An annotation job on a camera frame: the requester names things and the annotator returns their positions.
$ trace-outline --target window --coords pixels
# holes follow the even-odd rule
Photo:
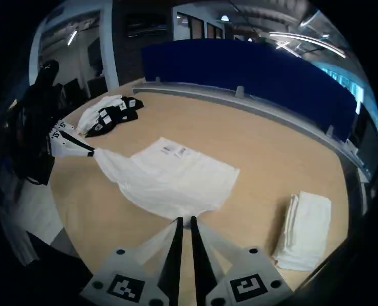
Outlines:
[[[329,70],[329,75],[334,79],[334,80],[338,80],[338,74],[336,72],[333,72],[331,70]]]
[[[214,26],[207,24],[207,38],[215,38],[214,36]]]
[[[348,89],[350,90],[352,95],[354,95],[356,98],[356,102],[357,102],[356,114],[359,114],[360,107],[363,103],[364,90],[362,87],[360,87],[359,85],[357,85],[355,82],[352,82],[352,81],[350,82],[350,88],[348,87]]]
[[[344,76],[339,75],[338,82],[340,85],[342,85],[344,88],[349,89],[349,79],[345,78]]]
[[[223,38],[223,30],[219,28],[215,28],[216,30],[216,38]]]
[[[192,18],[192,38],[203,38],[205,35],[203,21]]]
[[[208,23],[207,38],[223,38],[223,30]]]
[[[204,22],[182,13],[176,14],[175,40],[204,38]]]

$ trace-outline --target ceiling light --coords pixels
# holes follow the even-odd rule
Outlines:
[[[288,52],[290,52],[292,55],[294,55],[294,56],[296,56],[296,57],[301,57],[298,53],[296,53],[295,51],[293,51],[293,50],[291,50],[290,48],[288,48],[287,46],[286,46],[286,44],[282,44],[282,43],[280,43],[280,42],[277,42],[277,45],[278,45],[278,47],[277,47],[277,49],[278,48],[283,48],[283,49],[285,49],[285,50],[287,50]]]
[[[339,49],[335,46],[332,46],[331,44],[329,44],[327,42],[316,39],[316,38],[312,38],[312,37],[304,36],[304,35],[300,35],[300,34],[282,33],[282,32],[270,32],[269,35],[270,36],[276,36],[276,37],[288,37],[288,38],[294,38],[294,39],[298,39],[298,40],[308,41],[310,43],[324,47],[324,48],[336,53],[337,55],[339,55],[343,58],[346,58],[345,52],[343,50],[341,50],[341,49]]]
[[[70,36],[69,41],[67,42],[67,45],[70,46],[71,42],[73,41],[73,38],[76,36],[77,31],[74,31],[73,34]]]
[[[309,17],[308,19],[306,19],[304,21],[301,21],[300,27],[307,26],[318,15],[318,13],[319,13],[319,11],[316,11],[315,14],[313,14],[311,17]]]
[[[290,43],[290,41],[287,41],[287,42],[284,42],[284,43],[277,42],[276,44],[277,44],[278,46],[276,47],[276,49],[279,49],[279,48],[281,48],[281,47],[283,47],[283,46],[286,46],[286,45],[289,44],[289,43]]]

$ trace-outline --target stack of folded towels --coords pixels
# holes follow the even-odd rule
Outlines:
[[[298,271],[313,270],[325,253],[330,221],[329,199],[304,191],[293,194],[273,254],[277,266]]]

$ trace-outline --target folded white towel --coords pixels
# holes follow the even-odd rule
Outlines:
[[[125,109],[125,102],[121,99],[122,95],[114,95],[114,96],[107,96],[97,102],[95,105],[87,108],[80,120],[78,121],[77,125],[77,133],[78,134],[85,134],[87,133],[97,122],[99,115],[99,110],[109,106],[120,106],[121,109]]]
[[[185,222],[220,209],[239,174],[239,169],[165,138],[130,159],[99,148],[94,158],[135,205]]]
[[[313,270],[325,252],[330,221],[329,199],[304,191],[299,196],[293,194],[273,254],[278,267]]]

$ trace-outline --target desk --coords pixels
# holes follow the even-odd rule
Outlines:
[[[145,105],[138,110],[138,120],[87,141],[129,157],[163,136],[240,168],[222,209],[199,217],[223,237],[239,246],[260,245],[271,255],[291,193],[304,190],[332,201],[326,255],[344,240],[347,192],[333,151],[286,126],[238,109],[167,94],[134,96]],[[66,120],[77,124],[81,113],[77,110]],[[93,273],[117,246],[138,246],[170,222],[129,202],[92,158],[57,159],[50,183],[64,227]],[[184,231],[183,239],[179,301],[195,305],[190,232]],[[292,289],[309,274],[279,272]]]

